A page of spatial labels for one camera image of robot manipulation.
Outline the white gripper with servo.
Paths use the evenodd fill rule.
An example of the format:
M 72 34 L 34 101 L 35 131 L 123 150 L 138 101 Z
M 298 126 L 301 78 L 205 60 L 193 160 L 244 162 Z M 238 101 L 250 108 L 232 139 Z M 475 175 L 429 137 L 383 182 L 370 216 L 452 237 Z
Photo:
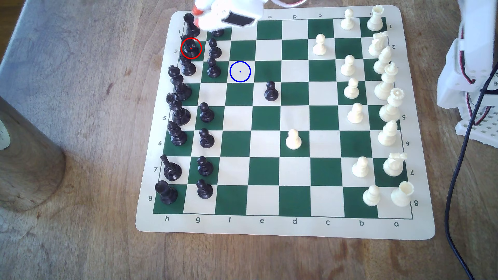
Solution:
M 230 27 L 252 27 L 264 14 L 268 1 L 194 1 L 193 15 L 198 27 L 206 31 Z

